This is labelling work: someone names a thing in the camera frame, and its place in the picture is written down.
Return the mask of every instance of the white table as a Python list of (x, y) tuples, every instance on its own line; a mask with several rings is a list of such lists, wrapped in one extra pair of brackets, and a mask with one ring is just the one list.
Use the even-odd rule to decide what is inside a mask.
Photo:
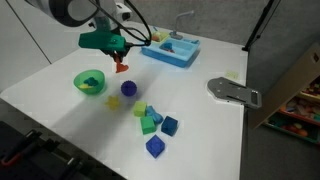
[[(126, 25), (143, 29), (138, 23)], [(239, 45), (187, 37), (201, 41), (200, 54), (187, 69), (132, 48), (127, 56), (129, 70), (115, 74), (110, 57), (98, 50), (80, 49), (8, 88), (0, 97), (127, 179), (239, 179), (244, 108), (216, 101), (206, 83), (234, 71), (239, 73), (237, 82), (245, 85), (247, 53)], [(106, 91), (87, 96), (73, 86), (74, 77), (88, 69), (105, 72)], [(121, 96), (120, 85), (125, 80), (136, 82), (134, 98)], [(120, 96), (118, 110), (104, 105), (109, 95)], [(140, 120), (132, 113), (135, 100), (177, 119), (175, 136), (163, 134), (160, 127), (143, 136)], [(158, 159), (145, 148), (155, 134), (166, 143)]]

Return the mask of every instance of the blue container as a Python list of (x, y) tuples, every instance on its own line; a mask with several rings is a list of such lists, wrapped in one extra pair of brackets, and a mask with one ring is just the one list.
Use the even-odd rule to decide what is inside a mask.
[(148, 47), (142, 47), (142, 54), (178, 67), (186, 67), (198, 47), (199, 41), (168, 38), (162, 44), (152, 43)]

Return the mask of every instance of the blue ball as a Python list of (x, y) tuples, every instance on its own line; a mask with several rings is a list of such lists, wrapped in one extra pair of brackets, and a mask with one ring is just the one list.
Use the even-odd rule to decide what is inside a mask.
[(132, 81), (126, 81), (121, 85), (121, 92), (125, 96), (133, 96), (137, 92), (137, 85)]

